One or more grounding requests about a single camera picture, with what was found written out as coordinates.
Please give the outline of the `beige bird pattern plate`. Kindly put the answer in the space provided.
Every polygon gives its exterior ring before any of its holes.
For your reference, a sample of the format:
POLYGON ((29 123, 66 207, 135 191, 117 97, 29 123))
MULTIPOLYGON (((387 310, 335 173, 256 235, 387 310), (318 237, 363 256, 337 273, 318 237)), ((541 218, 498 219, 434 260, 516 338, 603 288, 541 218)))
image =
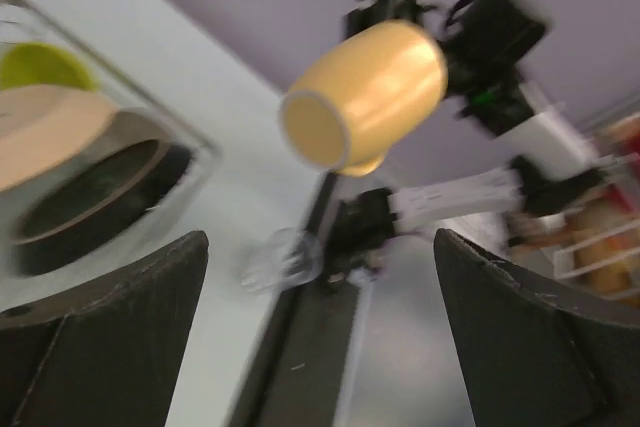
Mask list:
POLYGON ((90 91, 30 85, 1 93, 1 190, 23 184, 79 154, 119 107, 90 91))

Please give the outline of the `clear drinking glass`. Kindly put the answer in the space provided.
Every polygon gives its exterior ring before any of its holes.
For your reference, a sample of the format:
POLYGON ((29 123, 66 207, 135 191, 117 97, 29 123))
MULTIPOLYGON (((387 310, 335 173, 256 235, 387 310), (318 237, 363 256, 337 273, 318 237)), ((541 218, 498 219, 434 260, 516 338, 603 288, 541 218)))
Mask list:
POLYGON ((248 255, 240 283, 254 293, 280 292, 315 280, 322 265, 322 246, 313 234, 284 228, 248 255))

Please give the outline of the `red rimmed beige plate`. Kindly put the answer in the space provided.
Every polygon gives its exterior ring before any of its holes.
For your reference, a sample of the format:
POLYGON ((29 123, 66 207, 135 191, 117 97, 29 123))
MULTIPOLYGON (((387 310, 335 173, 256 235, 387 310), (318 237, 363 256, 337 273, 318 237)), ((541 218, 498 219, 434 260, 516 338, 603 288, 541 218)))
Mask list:
POLYGON ((16 221, 10 245, 18 271, 46 274, 110 242, 164 199, 192 158, 183 144, 150 139, 63 182, 16 221))

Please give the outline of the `yellow mug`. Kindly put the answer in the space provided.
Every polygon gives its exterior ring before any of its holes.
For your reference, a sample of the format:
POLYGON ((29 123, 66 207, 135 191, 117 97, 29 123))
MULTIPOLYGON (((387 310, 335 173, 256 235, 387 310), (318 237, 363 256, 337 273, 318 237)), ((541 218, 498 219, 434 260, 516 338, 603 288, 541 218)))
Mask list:
POLYGON ((361 177, 444 99, 444 53, 422 28, 385 21, 315 61, 283 96, 279 120, 310 164, 361 177))

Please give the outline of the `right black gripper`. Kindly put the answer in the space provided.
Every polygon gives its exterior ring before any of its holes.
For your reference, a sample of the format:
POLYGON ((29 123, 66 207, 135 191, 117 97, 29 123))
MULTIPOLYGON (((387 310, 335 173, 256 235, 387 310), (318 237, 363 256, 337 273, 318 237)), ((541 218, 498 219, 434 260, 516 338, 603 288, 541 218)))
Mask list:
POLYGON ((550 30, 549 19, 530 0, 459 0, 439 41, 446 60, 445 96, 459 97, 458 116, 475 119, 499 137, 534 116, 520 92, 518 63, 550 30))

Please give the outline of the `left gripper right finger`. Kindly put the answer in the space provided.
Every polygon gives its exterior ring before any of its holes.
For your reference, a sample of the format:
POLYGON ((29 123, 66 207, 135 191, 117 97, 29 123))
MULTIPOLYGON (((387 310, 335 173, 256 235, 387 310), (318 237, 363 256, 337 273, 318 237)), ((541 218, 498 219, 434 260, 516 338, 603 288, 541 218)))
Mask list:
POLYGON ((479 426, 636 426, 639 312, 441 228, 438 280, 479 426))

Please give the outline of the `metal wire dish rack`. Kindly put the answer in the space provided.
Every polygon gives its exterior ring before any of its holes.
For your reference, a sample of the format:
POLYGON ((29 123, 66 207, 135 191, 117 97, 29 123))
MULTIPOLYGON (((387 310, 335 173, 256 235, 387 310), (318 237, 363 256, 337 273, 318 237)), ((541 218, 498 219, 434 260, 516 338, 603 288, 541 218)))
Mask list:
MULTIPOLYGON (((176 226, 216 171, 221 157, 218 145, 36 4, 29 0, 1 0, 1 53, 5 54, 15 44, 33 41, 53 44, 78 56, 94 73, 98 91, 114 101, 120 110, 144 109, 172 130, 173 141, 191 149, 192 161, 186 174, 143 221, 145 226, 160 232, 176 226)), ((81 153, 26 185, 3 192, 1 209, 8 220, 17 218, 48 189, 97 160, 81 153)))

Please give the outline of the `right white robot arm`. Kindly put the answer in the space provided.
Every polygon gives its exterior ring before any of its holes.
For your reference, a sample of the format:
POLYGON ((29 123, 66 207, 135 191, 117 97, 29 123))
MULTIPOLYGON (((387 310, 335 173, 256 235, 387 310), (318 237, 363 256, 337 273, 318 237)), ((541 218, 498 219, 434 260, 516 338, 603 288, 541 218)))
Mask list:
POLYGON ((460 216, 516 211, 545 217, 580 205, 609 179, 601 156, 519 68, 549 24, 526 0, 459 0, 439 45, 448 97, 492 138, 512 147, 504 167, 423 187, 379 188, 340 204, 326 247, 373 250, 424 225, 460 216))

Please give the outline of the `lime green bowl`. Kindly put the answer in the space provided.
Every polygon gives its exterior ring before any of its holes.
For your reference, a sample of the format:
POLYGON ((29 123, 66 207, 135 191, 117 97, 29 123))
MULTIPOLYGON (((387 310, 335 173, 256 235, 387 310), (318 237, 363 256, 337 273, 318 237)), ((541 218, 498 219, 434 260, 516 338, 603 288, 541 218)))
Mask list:
POLYGON ((53 44, 18 43, 1 57, 1 89, 56 85, 96 91, 92 70, 75 54, 53 44))

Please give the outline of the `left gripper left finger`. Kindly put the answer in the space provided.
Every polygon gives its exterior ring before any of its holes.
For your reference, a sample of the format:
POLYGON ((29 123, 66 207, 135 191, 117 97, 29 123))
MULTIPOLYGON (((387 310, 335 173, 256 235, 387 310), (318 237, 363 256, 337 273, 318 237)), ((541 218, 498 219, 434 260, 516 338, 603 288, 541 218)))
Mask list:
POLYGON ((162 426, 208 263, 192 231, 1 314, 4 426, 162 426))

